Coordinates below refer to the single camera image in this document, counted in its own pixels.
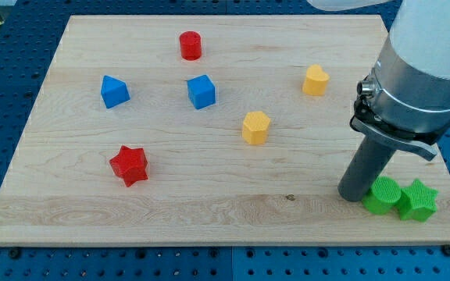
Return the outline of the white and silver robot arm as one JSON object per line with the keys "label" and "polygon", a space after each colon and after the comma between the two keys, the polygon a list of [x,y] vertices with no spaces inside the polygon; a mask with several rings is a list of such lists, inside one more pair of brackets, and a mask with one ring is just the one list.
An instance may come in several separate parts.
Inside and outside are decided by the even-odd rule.
{"label": "white and silver robot arm", "polygon": [[407,151],[431,160],[450,127],[450,1],[402,2],[369,75],[357,84],[357,155]]}

